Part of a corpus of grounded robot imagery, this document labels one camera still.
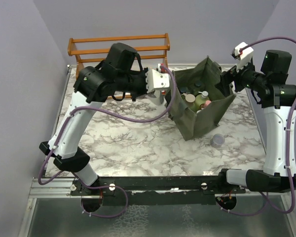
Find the silver foil pouch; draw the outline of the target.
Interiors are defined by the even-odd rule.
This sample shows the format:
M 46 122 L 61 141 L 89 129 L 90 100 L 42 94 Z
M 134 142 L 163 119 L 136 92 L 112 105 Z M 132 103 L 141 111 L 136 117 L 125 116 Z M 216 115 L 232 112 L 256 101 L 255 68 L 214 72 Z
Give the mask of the silver foil pouch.
M 160 90 L 155 90 L 154 92 L 147 94 L 146 98 L 157 106 L 161 106 L 164 104 L 164 95 Z

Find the green canvas bag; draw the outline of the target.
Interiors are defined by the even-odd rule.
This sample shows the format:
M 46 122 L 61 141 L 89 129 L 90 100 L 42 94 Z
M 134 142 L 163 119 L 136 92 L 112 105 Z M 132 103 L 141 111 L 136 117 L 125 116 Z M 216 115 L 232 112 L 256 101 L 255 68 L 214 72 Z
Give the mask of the green canvas bag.
M 220 120 L 225 112 L 236 98 L 232 92 L 224 96 L 217 88 L 216 84 L 220 82 L 222 69 L 220 65 L 206 57 L 194 68 L 174 71 L 173 75 L 177 83 L 175 89 L 175 100 L 168 112 L 169 118 L 175 122 L 182 137 L 188 141 L 199 138 L 219 125 Z M 202 82 L 201 88 L 195 88 L 195 82 Z M 211 103 L 203 108 L 202 112 L 196 114 L 189 109 L 179 88 L 187 87 L 189 93 L 198 95 L 199 91 L 207 91 Z

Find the pink orange bottle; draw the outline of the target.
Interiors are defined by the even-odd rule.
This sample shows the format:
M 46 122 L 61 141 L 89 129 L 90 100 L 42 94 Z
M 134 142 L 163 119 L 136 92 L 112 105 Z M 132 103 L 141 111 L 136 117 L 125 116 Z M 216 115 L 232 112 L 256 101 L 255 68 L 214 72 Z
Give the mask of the pink orange bottle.
M 203 107 L 204 107 L 204 108 L 207 107 L 210 103 L 211 103 L 211 101 L 210 101 L 210 100 L 207 100 L 207 101 L 204 103 Z

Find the clear square bottle black cap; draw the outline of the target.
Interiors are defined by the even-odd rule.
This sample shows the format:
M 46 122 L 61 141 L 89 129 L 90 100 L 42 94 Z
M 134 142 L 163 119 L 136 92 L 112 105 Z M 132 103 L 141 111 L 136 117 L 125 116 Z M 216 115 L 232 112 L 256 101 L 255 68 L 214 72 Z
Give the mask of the clear square bottle black cap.
M 195 82 L 195 83 L 194 83 L 194 87 L 195 87 L 195 88 L 198 88 L 198 89 L 201 88 L 202 85 L 203 85 L 202 82 Z

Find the green lotion bottle white cap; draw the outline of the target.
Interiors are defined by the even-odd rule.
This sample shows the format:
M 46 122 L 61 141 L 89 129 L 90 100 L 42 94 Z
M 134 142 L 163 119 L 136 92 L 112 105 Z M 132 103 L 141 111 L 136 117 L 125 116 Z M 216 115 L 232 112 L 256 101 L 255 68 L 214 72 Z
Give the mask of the green lotion bottle white cap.
M 199 110 L 201 105 L 203 105 L 207 100 L 209 100 L 209 93 L 207 91 L 199 91 L 194 102 L 196 108 Z

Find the green bottle beige cap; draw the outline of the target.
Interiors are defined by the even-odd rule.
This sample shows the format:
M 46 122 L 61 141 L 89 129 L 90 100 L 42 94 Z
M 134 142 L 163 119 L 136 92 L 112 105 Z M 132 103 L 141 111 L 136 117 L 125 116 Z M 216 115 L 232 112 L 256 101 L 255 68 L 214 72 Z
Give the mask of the green bottle beige cap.
M 193 94 L 185 94 L 185 102 L 190 110 L 192 110 L 193 112 L 196 111 L 195 96 Z

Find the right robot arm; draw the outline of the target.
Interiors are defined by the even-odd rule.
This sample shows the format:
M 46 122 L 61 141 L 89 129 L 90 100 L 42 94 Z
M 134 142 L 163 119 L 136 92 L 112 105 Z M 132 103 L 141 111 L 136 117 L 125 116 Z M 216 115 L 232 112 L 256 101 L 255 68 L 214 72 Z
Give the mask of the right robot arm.
M 286 84 L 292 60 L 290 53 L 268 50 L 261 72 L 255 70 L 253 49 L 236 49 L 232 55 L 239 62 L 221 74 L 216 87 L 229 94 L 231 83 L 235 91 L 245 88 L 260 99 L 267 129 L 266 159 L 262 170 L 227 169 L 225 176 L 217 180 L 217 188 L 228 193 L 235 185 L 255 192 L 284 193 L 296 190 L 296 162 L 294 144 L 294 121 L 296 118 L 296 86 Z

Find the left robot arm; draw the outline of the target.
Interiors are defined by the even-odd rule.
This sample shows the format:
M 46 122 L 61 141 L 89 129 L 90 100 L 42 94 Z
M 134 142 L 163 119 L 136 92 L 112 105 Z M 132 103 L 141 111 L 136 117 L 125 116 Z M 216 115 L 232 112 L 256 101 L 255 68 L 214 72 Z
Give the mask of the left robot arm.
M 137 50 L 114 43 L 106 57 L 96 67 L 82 69 L 74 84 L 74 92 L 62 125 L 49 141 L 41 142 L 39 149 L 54 158 L 61 171 L 74 173 L 83 183 L 82 189 L 89 195 L 99 189 L 98 175 L 91 167 L 90 157 L 78 144 L 95 114 L 109 96 L 115 92 L 130 93 L 132 100 L 147 93 L 146 72 L 131 69 L 134 60 L 141 62 Z

